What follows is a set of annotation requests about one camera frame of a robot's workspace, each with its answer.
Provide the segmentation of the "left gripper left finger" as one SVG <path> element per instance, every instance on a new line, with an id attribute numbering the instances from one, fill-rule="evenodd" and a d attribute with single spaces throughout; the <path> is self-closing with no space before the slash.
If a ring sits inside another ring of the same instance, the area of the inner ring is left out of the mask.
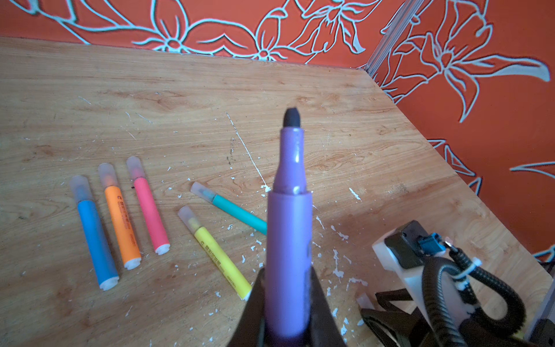
<path id="1" fill-rule="evenodd" d="M 228 346 L 261 347 L 265 340 L 265 268 L 261 269 Z"/>

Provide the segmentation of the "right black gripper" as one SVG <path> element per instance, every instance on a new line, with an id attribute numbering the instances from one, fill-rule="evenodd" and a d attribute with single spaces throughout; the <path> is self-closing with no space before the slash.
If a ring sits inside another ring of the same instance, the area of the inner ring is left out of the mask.
<path id="1" fill-rule="evenodd" d="M 438 346 L 438 342 L 421 311 L 404 312 L 393 302 L 410 301 L 405 289 L 377 293 L 383 311 L 361 309 L 361 319 L 384 346 Z M 553 346 L 554 323 L 548 319 L 537 322 L 530 338 L 500 338 L 490 334 L 474 321 L 462 324 L 462 336 L 468 346 Z"/>

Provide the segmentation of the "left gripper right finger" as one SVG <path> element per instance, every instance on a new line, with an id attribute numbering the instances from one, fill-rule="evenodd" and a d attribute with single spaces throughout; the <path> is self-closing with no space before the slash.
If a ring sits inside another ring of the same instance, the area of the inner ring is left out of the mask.
<path id="1" fill-rule="evenodd" d="M 320 285 L 316 270 L 311 268 L 311 310 L 309 345 L 320 347 L 345 346 L 343 337 L 332 316 L 328 301 Z"/>

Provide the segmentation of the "translucent pen cap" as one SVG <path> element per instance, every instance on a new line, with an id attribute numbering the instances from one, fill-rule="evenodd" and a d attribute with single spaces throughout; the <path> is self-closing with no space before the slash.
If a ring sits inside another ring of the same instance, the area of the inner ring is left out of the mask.
<path id="1" fill-rule="evenodd" d="M 374 305 L 366 293 L 362 293 L 356 298 L 360 309 L 374 309 Z"/>

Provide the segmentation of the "yellow highlighter pen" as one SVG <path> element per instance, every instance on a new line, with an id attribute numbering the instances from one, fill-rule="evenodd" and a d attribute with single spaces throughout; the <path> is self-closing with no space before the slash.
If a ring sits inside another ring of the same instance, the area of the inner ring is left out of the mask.
<path id="1" fill-rule="evenodd" d="M 234 288 L 241 300 L 247 301 L 252 291 L 250 282 L 245 279 L 241 271 L 223 251 L 212 234 L 201 224 L 192 209 L 183 206 L 178 212 L 178 217 L 182 220 L 203 250 L 205 250 L 228 283 Z"/>

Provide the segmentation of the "purple highlighter pen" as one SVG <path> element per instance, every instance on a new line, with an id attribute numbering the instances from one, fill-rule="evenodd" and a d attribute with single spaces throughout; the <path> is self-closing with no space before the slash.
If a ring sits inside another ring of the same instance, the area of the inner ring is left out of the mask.
<path id="1" fill-rule="evenodd" d="M 307 189 L 304 130 L 286 110 L 280 157 L 267 206 L 264 318 L 273 346 L 300 346 L 310 315 L 312 193 Z"/>

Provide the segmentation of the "green highlighter pen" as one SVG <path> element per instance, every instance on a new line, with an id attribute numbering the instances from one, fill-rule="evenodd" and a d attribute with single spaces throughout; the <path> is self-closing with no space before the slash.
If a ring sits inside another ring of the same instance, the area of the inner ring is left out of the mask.
<path id="1" fill-rule="evenodd" d="M 216 194 L 211 189 L 208 189 L 199 182 L 194 182 L 190 191 L 204 199 L 205 201 L 211 203 L 215 207 L 219 208 L 228 215 L 238 219 L 242 223 L 250 226 L 254 230 L 260 232 L 263 235 L 267 234 L 267 222 L 263 219 L 258 218 L 253 213 L 246 211 L 235 203 L 225 199 L 221 195 Z"/>

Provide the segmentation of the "pink highlighter pen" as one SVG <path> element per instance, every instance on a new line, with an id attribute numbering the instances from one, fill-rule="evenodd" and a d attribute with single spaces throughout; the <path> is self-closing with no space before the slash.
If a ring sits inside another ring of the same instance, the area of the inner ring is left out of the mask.
<path id="1" fill-rule="evenodd" d="M 141 160 L 136 156 L 131 156 L 127 159 L 126 164 L 140 203 L 153 249 L 158 255 L 166 254 L 170 250 L 171 244 Z"/>

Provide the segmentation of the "blue highlighter pen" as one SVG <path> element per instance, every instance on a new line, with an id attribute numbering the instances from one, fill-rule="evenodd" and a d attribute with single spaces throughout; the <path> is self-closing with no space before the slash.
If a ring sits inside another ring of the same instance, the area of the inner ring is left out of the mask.
<path id="1" fill-rule="evenodd" d="M 77 204 L 98 285 L 101 290 L 108 291 L 118 284 L 119 273 L 108 245 L 89 181 L 85 176 L 77 175 L 72 177 L 70 187 Z"/>

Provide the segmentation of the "orange highlighter pen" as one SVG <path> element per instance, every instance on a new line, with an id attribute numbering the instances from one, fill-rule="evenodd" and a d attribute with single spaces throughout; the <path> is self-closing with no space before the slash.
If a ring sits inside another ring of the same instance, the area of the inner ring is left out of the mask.
<path id="1" fill-rule="evenodd" d="M 98 166 L 98 173 L 104 188 L 124 268 L 133 270 L 140 265 L 142 256 L 115 169 L 110 163 L 101 163 Z"/>

